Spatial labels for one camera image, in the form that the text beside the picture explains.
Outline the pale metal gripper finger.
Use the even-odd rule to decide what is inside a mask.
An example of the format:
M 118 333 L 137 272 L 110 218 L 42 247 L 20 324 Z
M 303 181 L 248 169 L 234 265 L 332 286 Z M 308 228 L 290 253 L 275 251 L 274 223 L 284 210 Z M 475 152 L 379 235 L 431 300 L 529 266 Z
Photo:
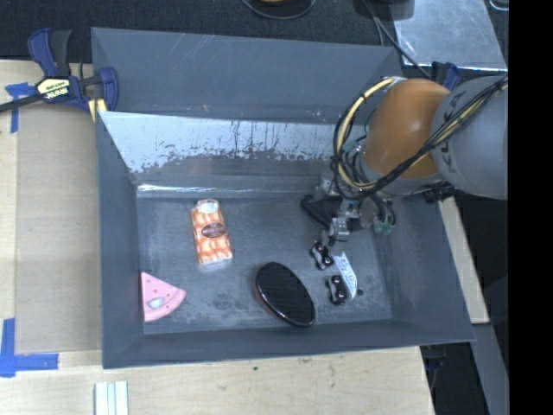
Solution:
M 316 200 L 305 195 L 300 201 L 302 211 L 319 227 L 329 228 L 334 217 L 334 202 L 329 199 Z
M 339 242 L 346 242 L 350 237 L 350 229 L 348 227 L 347 218 L 333 217 L 330 222 L 323 226 L 321 233 L 322 242 L 328 246 L 332 246 Z

